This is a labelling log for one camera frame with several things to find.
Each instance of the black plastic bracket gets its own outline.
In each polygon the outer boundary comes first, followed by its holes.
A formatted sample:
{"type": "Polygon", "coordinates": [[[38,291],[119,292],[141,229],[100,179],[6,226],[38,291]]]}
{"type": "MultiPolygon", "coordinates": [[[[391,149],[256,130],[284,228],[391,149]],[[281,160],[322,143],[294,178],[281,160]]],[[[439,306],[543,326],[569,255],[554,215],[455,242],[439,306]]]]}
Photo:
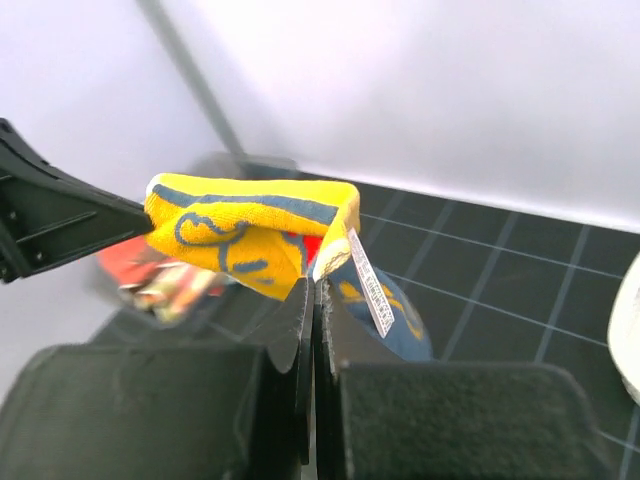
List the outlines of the black plastic bracket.
{"type": "Polygon", "coordinates": [[[152,230],[142,205],[51,166],[0,118],[0,280],[4,283],[152,230]]]}

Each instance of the black tile floor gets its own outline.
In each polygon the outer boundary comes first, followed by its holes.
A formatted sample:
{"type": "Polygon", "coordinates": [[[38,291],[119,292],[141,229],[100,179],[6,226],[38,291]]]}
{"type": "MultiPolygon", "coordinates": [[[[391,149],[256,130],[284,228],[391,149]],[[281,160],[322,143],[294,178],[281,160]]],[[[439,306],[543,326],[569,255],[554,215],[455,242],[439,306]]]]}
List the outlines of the black tile floor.
{"type": "MultiPolygon", "coordinates": [[[[609,312],[640,236],[358,187],[370,259],[413,300],[437,358],[565,368],[591,398],[619,480],[640,479],[640,408],[606,345],[609,312]]],[[[94,341],[237,341],[276,305],[240,288],[202,304],[184,328],[154,331],[142,318],[120,315],[94,341]]]]}

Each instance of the care label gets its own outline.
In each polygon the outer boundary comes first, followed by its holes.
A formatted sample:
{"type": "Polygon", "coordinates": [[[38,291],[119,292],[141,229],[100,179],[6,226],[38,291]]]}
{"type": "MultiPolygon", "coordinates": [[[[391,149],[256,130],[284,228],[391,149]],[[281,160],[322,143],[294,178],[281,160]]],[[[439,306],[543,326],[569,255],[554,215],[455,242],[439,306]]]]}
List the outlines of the care label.
{"type": "Polygon", "coordinates": [[[367,254],[364,252],[364,248],[362,247],[362,243],[360,243],[355,229],[352,228],[349,230],[348,235],[349,244],[351,245],[351,255],[353,255],[353,261],[356,264],[356,271],[358,272],[358,278],[362,285],[364,298],[367,301],[378,333],[382,338],[385,338],[395,321],[393,310],[391,310],[389,300],[387,300],[387,296],[384,294],[384,290],[382,290],[382,285],[373,271],[371,262],[369,262],[367,254]]]}

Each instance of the black floor tile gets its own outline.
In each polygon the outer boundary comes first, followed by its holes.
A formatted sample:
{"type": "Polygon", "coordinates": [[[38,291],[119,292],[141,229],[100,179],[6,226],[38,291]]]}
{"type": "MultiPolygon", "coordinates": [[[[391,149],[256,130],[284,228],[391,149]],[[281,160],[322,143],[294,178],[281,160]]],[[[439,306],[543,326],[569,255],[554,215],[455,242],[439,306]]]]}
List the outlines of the black floor tile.
{"type": "Polygon", "coordinates": [[[489,247],[438,236],[415,280],[468,297],[490,254],[489,247]]]}
{"type": "Polygon", "coordinates": [[[368,248],[369,260],[382,270],[404,275],[426,235],[415,228],[385,222],[376,241],[368,248]]]}
{"type": "Polygon", "coordinates": [[[586,391],[604,432],[619,439],[627,437],[634,404],[606,347],[555,332],[544,361],[574,376],[586,391]]]}
{"type": "Polygon", "coordinates": [[[610,440],[604,439],[604,444],[609,452],[609,464],[614,472],[614,477],[616,480],[618,479],[618,474],[620,471],[620,464],[622,463],[622,458],[624,457],[624,447],[619,443],[612,442],[610,440]]]}
{"type": "Polygon", "coordinates": [[[240,341],[240,335],[230,332],[224,327],[214,328],[213,324],[207,323],[203,325],[202,328],[198,329],[198,331],[193,332],[191,335],[183,338],[178,343],[181,345],[189,345],[194,343],[201,344],[209,342],[224,342],[230,345],[235,345],[240,341]]]}
{"type": "Polygon", "coordinates": [[[360,212],[378,217],[382,215],[396,193],[396,190],[366,183],[355,183],[355,186],[360,192],[360,212]]]}
{"type": "Polygon", "coordinates": [[[614,275],[624,275],[640,252],[640,235],[592,228],[579,264],[614,275]]]}
{"type": "Polygon", "coordinates": [[[232,335],[243,336],[247,327],[262,315],[260,310],[265,297],[246,287],[238,291],[216,312],[210,324],[216,324],[232,335]]]}
{"type": "Polygon", "coordinates": [[[620,480],[636,480],[640,478],[640,453],[634,452],[631,456],[629,470],[627,470],[626,478],[620,480]]]}
{"type": "Polygon", "coordinates": [[[312,173],[300,173],[299,180],[340,180],[354,184],[360,192],[360,212],[379,217],[397,190],[368,183],[341,180],[312,173]]]}
{"type": "Polygon", "coordinates": [[[391,215],[391,220],[416,227],[431,228],[445,203],[446,200],[442,198],[406,193],[391,215]]]}
{"type": "Polygon", "coordinates": [[[574,271],[558,317],[558,327],[606,342],[609,315],[619,287],[617,278],[574,271]]]}
{"type": "Polygon", "coordinates": [[[476,306],[453,350],[451,360],[530,362],[544,327],[501,312],[476,306]]]}
{"type": "Polygon", "coordinates": [[[233,285],[227,288],[220,297],[207,296],[198,300],[198,303],[191,308],[184,322],[179,326],[178,330],[184,332],[185,336],[195,338],[195,334],[204,328],[204,326],[217,318],[218,313],[225,308],[225,305],[232,302],[236,294],[243,289],[239,285],[233,285]]]}
{"type": "MultiPolygon", "coordinates": [[[[159,347],[163,345],[184,345],[190,344],[196,340],[195,332],[183,330],[181,328],[167,328],[163,330],[151,330],[145,337],[145,345],[153,345],[159,347]]],[[[217,335],[215,340],[224,340],[224,337],[217,335]]]]}
{"type": "Polygon", "coordinates": [[[250,180],[279,180],[279,179],[300,179],[300,172],[289,168],[271,167],[268,165],[261,165],[257,163],[249,163],[247,179],[250,180]]]}
{"type": "Polygon", "coordinates": [[[480,301],[546,323],[565,272],[561,265],[502,252],[480,301]]]}
{"type": "Polygon", "coordinates": [[[117,328],[108,324],[89,343],[92,345],[127,345],[136,343],[136,340],[137,337],[130,338],[127,335],[123,335],[117,328]]]}
{"type": "Polygon", "coordinates": [[[116,335],[119,335],[128,343],[142,341],[152,328],[150,323],[140,318],[143,315],[148,314],[130,308],[123,308],[113,316],[106,328],[114,331],[116,335]]]}
{"type": "Polygon", "coordinates": [[[365,216],[360,217],[360,241],[365,247],[367,246],[371,232],[377,222],[382,222],[382,220],[376,220],[375,218],[365,216]]]}
{"type": "Polygon", "coordinates": [[[582,225],[535,215],[520,215],[505,245],[518,252],[569,262],[582,225]]]}
{"type": "Polygon", "coordinates": [[[509,212],[470,203],[457,203],[442,232],[493,245],[509,212]]]}
{"type": "Polygon", "coordinates": [[[258,325],[260,325],[266,318],[271,316],[280,306],[282,302],[274,300],[273,298],[262,297],[258,304],[255,313],[249,319],[249,322],[241,332],[241,336],[246,337],[252,333],[258,325]]]}
{"type": "Polygon", "coordinates": [[[440,358],[456,328],[466,302],[415,284],[409,284],[405,293],[416,307],[429,332],[435,358],[440,358]]]}

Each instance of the black foam pad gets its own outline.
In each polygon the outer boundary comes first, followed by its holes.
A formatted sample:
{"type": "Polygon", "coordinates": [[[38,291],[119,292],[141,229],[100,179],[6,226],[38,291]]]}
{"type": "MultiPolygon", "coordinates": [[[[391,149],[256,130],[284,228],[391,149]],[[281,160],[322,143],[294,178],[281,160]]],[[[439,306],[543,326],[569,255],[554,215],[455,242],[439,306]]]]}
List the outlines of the black foam pad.
{"type": "MultiPolygon", "coordinates": [[[[257,430],[277,446],[286,441],[278,432],[288,432],[274,402],[261,398],[265,359],[242,346],[45,350],[0,415],[0,478],[249,478],[257,456],[269,453],[254,448],[257,430]],[[260,426],[269,418],[278,429],[260,426]]],[[[277,393],[277,384],[268,390],[277,393]]],[[[292,463],[276,458],[284,447],[269,451],[272,470],[292,463]]]]}
{"type": "Polygon", "coordinates": [[[568,374],[532,366],[357,366],[340,375],[344,478],[605,480],[568,374]]]}

